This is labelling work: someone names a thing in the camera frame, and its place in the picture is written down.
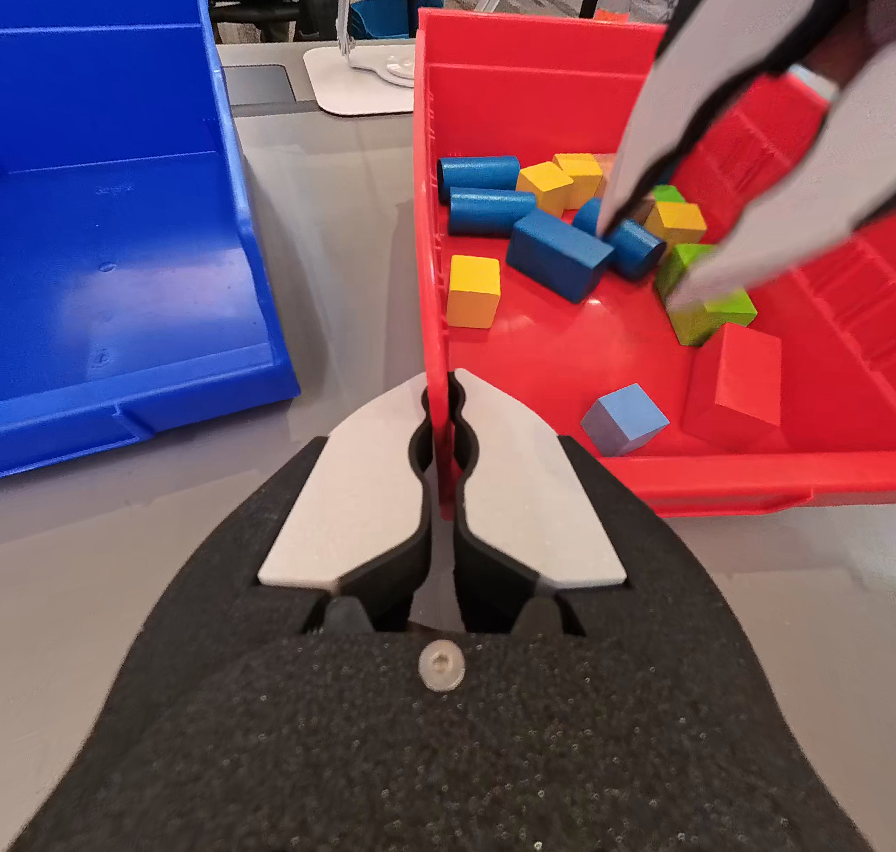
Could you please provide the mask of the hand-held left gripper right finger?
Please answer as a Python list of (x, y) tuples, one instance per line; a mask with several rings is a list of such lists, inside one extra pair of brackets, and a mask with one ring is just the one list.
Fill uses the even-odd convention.
[(472, 541), (546, 589), (622, 585), (625, 568), (554, 429), (465, 368), (454, 380), (455, 439), (469, 438), (456, 502)]

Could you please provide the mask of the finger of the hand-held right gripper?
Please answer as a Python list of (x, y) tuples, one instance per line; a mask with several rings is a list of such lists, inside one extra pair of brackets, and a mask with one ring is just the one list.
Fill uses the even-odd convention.
[(676, 309), (750, 289), (825, 253), (895, 186), (895, 46), (881, 49), (830, 109), (814, 145), (676, 286)]
[(847, 0), (679, 0), (618, 145), (598, 233), (626, 219), (731, 97), (805, 56)]

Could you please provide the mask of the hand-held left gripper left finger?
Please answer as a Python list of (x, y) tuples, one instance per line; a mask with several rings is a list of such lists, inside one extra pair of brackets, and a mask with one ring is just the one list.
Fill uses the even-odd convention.
[(426, 428), (426, 389), (418, 373), (330, 432), (260, 567), (261, 584), (340, 589), (425, 523), (428, 466), (412, 440)]

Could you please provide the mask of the light blue wooden cube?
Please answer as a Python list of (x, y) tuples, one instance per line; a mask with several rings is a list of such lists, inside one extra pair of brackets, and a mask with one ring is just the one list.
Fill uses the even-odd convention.
[(598, 398), (580, 426), (600, 456), (620, 457), (644, 447), (669, 420), (639, 384), (630, 384)]

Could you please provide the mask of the red plastic bin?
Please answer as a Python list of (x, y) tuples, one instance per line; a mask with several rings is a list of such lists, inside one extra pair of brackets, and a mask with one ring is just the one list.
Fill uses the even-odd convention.
[(414, 217), (440, 502), (459, 468), (447, 375), (466, 368), (598, 455), (580, 420), (639, 384), (669, 421), (602, 463), (663, 517), (894, 503), (895, 224), (882, 219), (800, 270), (750, 291), (752, 328), (780, 339), (779, 431), (714, 447), (680, 425), (696, 349), (682, 346), (652, 279), (606, 273), (575, 305), (514, 269), (488, 330), (445, 322), (454, 255), (497, 259), (508, 241), (454, 237), (438, 197), (446, 157), (612, 154), (650, 72), (658, 25), (425, 9), (416, 37)]

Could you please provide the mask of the blue wooden cylinder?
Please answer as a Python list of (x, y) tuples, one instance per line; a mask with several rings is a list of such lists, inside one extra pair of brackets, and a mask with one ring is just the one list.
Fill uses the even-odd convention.
[(515, 224), (537, 208), (533, 193), (455, 186), (447, 232), (453, 237), (510, 238)]
[(624, 219), (607, 236), (597, 232), (602, 200), (589, 199), (574, 216), (572, 226), (612, 249), (609, 266), (619, 276), (632, 282), (639, 282), (654, 270), (666, 253), (666, 241), (646, 230), (632, 219)]
[(436, 164), (438, 200), (449, 204), (455, 188), (514, 191), (520, 171), (514, 156), (443, 157)]

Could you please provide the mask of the red wooden block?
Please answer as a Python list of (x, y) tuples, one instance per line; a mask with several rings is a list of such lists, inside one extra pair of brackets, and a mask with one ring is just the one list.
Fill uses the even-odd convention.
[(693, 358), (682, 430), (705, 443), (745, 452), (781, 425), (782, 341), (727, 322)]

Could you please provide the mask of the yellow wooden cube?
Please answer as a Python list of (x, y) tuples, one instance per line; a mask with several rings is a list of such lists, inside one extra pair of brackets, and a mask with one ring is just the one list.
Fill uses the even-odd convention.
[(501, 300), (501, 262), (492, 257), (454, 254), (449, 276), (449, 327), (487, 331)]

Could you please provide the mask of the blue plastic bin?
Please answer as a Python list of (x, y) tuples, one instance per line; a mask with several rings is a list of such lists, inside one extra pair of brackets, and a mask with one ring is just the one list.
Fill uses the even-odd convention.
[(1, 0), (1, 471), (300, 394), (206, 0)]

